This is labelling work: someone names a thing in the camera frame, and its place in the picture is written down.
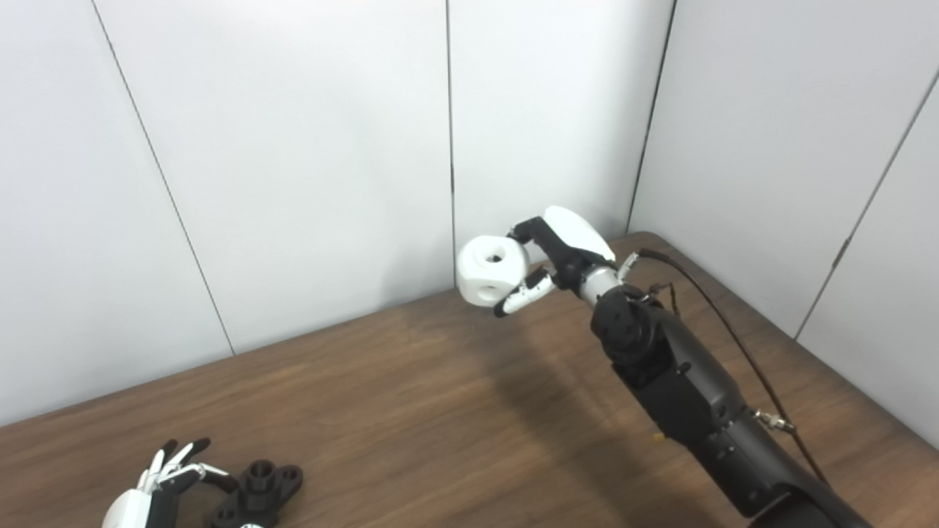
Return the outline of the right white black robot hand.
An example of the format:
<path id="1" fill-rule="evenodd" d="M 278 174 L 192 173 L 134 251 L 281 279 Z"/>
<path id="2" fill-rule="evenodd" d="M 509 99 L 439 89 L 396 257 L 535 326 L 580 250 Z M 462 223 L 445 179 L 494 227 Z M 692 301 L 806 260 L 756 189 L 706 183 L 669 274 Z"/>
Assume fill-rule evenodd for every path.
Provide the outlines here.
<path id="1" fill-rule="evenodd" d="M 524 275 L 493 308 L 505 318 L 554 290 L 567 290 L 591 309 L 608 290 L 620 287 L 615 254 L 607 241 L 577 213 L 560 206 L 514 225 L 507 237 L 521 247 L 535 244 L 549 261 Z"/>

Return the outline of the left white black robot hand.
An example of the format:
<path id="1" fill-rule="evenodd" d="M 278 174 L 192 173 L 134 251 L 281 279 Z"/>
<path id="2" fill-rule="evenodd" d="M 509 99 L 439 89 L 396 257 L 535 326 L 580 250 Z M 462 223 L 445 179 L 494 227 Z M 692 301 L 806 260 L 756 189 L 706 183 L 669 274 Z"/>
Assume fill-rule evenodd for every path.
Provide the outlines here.
<path id="1" fill-rule="evenodd" d="M 141 472 L 136 485 L 112 502 L 103 527 L 175 527 L 180 498 L 196 484 L 212 485 L 225 494 L 237 491 L 238 481 L 229 472 L 192 461 L 209 445 L 208 437 L 183 447 L 174 439 L 165 442 Z"/>

